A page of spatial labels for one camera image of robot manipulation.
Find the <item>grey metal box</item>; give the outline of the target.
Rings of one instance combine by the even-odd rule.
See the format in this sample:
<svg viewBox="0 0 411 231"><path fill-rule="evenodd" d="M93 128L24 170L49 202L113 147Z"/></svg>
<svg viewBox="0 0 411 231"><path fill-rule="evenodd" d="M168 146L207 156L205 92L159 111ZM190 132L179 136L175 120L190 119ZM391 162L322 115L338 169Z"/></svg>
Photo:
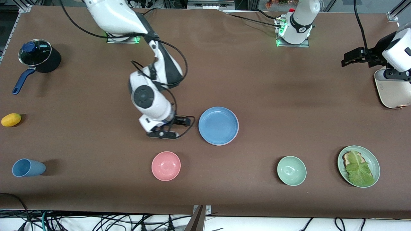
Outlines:
<svg viewBox="0 0 411 231"><path fill-rule="evenodd" d="M187 0L187 9L235 10L234 0Z"/></svg>

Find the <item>green plate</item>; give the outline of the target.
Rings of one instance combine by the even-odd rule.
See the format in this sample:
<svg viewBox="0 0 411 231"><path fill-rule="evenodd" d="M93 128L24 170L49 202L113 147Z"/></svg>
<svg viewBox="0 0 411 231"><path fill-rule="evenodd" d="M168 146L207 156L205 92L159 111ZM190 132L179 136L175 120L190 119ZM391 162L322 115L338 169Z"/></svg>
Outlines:
<svg viewBox="0 0 411 231"><path fill-rule="evenodd" d="M343 148L340 151L340 154L337 157L337 168L338 168L341 176L345 179L345 181L347 181L349 184L353 185L352 183L350 183L348 181L348 174L345 171L345 166L344 166L343 158L342 158L345 153L347 153L349 151L353 151L353 150L358 151L359 153L361 153L362 156L364 157L364 159L366 160L366 162L368 162L369 168L370 168L370 170L373 174L373 177L375 179L375 183L373 185L375 185L378 182L379 177L380 177L380 165L379 165L379 162L376 159L376 157L367 148L364 148L362 146L347 146L347 147Z"/></svg>

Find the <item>yellow lemon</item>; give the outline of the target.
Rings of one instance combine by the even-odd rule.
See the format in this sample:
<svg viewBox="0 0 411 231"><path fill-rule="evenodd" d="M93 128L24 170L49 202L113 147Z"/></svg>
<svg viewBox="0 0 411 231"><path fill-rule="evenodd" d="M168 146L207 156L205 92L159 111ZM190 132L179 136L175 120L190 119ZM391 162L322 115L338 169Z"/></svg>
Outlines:
<svg viewBox="0 0 411 231"><path fill-rule="evenodd" d="M17 113L12 113L12 114L8 114L4 116L1 119L1 125L3 127L13 127L19 124L21 120L22 120L22 115L17 114Z"/></svg>

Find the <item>orange artificial flowers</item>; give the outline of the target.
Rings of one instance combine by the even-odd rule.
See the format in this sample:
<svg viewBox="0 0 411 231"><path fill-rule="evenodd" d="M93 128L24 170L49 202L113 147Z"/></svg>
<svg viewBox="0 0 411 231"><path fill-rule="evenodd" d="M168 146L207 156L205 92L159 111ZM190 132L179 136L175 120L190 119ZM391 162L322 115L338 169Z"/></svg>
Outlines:
<svg viewBox="0 0 411 231"><path fill-rule="evenodd" d="M266 0L265 7L266 9L270 9L272 6L283 6L288 5L290 2L292 3L293 0Z"/></svg>

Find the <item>white toaster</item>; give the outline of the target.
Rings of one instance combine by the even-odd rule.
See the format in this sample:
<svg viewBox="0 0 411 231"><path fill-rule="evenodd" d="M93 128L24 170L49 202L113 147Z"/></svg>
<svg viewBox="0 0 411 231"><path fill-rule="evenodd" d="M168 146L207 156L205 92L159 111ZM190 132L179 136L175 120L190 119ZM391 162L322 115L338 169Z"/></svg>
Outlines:
<svg viewBox="0 0 411 231"><path fill-rule="evenodd" d="M411 82L388 81L383 74L386 68L374 73L374 80L382 104L391 109L411 106Z"/></svg>

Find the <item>small deep pink bowl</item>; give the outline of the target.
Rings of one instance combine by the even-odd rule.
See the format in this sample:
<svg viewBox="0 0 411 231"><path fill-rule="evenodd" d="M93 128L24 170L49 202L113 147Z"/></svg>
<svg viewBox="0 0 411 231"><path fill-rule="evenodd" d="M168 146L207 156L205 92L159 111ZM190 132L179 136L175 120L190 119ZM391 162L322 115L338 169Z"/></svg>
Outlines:
<svg viewBox="0 0 411 231"><path fill-rule="evenodd" d="M151 171L157 180L170 181L177 177L181 169L179 157L170 151L157 154L151 164Z"/></svg>

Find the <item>small metal bracket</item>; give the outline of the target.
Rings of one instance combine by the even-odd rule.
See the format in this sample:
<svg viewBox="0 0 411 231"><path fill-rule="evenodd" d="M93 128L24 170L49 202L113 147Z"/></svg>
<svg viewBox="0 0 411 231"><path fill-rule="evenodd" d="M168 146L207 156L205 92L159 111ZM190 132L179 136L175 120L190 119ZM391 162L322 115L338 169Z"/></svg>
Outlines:
<svg viewBox="0 0 411 231"><path fill-rule="evenodd" d="M193 214L196 212L198 206L199 206L199 205L194 205L194 206L193 206ZM207 206L204 206L204 208L205 208L205 214L206 214L206 215L211 215L211 212L212 212L212 211L211 211L211 206L210 206L210 205L207 205Z"/></svg>

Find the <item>small deep green bowl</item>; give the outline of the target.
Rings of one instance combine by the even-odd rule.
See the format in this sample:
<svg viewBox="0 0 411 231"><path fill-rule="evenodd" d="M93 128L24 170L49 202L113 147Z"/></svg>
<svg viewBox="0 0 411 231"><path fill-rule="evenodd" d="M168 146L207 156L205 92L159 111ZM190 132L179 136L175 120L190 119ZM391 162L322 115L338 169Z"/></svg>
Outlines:
<svg viewBox="0 0 411 231"><path fill-rule="evenodd" d="M307 177L307 168L304 162L295 156L283 157L276 168L279 179L288 186L299 186Z"/></svg>

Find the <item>green lettuce leaf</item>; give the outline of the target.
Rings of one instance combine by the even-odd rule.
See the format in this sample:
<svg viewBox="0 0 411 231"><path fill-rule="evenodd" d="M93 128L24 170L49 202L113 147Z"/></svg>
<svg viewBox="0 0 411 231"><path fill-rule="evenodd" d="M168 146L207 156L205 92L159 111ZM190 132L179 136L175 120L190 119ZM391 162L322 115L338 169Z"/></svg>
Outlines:
<svg viewBox="0 0 411 231"><path fill-rule="evenodd" d="M357 187L370 187L375 183L368 162L361 164L349 164L345 167L348 181Z"/></svg>

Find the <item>toasted bread slice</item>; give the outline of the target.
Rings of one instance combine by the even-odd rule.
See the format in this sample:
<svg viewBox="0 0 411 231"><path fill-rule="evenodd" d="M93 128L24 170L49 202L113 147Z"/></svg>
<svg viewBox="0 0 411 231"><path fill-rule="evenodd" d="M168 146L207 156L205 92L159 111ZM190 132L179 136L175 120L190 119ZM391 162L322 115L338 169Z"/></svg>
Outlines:
<svg viewBox="0 0 411 231"><path fill-rule="evenodd" d="M366 162L362 154L359 153L358 151L347 152L343 155L342 158L343 158L343 163L345 167L347 167L349 164L358 165L358 164Z"/></svg>

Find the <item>glass lid with blue knob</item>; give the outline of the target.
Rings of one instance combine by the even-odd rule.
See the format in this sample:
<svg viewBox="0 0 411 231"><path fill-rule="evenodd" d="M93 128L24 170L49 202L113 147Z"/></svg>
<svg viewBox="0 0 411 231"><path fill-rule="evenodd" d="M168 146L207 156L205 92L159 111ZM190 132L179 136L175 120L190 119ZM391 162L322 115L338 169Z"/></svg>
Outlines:
<svg viewBox="0 0 411 231"><path fill-rule="evenodd" d="M50 43L44 39L33 39L22 45L18 58L22 64L37 66L48 59L52 51Z"/></svg>

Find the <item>blue plastic cup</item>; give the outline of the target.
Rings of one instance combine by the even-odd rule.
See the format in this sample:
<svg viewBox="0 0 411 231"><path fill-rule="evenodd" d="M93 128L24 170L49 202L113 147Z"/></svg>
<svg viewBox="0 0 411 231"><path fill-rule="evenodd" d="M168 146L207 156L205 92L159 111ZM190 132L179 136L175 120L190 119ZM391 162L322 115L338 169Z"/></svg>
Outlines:
<svg viewBox="0 0 411 231"><path fill-rule="evenodd" d="M45 172L46 166L35 160L20 159L12 167L12 174L15 177L32 177L41 175Z"/></svg>

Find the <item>blue shallow bowl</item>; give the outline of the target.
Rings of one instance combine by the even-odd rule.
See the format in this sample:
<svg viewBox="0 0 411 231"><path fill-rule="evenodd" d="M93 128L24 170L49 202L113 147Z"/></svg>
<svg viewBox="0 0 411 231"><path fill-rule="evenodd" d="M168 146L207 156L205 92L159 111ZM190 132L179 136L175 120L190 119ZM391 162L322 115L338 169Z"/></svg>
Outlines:
<svg viewBox="0 0 411 231"><path fill-rule="evenodd" d="M207 143L224 146L236 138L239 121L231 110L225 107L212 107L201 115L198 129Z"/></svg>

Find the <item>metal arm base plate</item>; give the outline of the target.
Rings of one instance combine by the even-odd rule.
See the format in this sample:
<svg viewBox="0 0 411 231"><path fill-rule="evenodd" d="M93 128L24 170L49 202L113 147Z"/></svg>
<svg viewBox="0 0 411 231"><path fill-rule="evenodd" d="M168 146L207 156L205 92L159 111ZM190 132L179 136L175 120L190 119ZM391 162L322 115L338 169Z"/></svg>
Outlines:
<svg viewBox="0 0 411 231"><path fill-rule="evenodd" d="M276 27L275 29L275 34L276 34L276 45L278 47L297 47L297 48L308 48L309 47L309 40L308 36L310 35L310 32L307 32L306 35L305 32L301 33L301 35L297 35L297 38L304 38L304 41L302 41L299 44L292 44L286 41L285 38L283 38L283 35L287 35L286 38L291 38L290 32L292 32L292 27L288 25L287 23L287 18L286 15L283 14L280 17L276 17L274 19L275 25L279 25L279 27Z"/></svg>
<svg viewBox="0 0 411 231"><path fill-rule="evenodd" d="M111 34L106 31L107 37L107 43L111 44L138 44L140 42L139 36L136 37L126 37L126 38L119 38L119 36L122 35L116 35L116 34Z"/></svg>

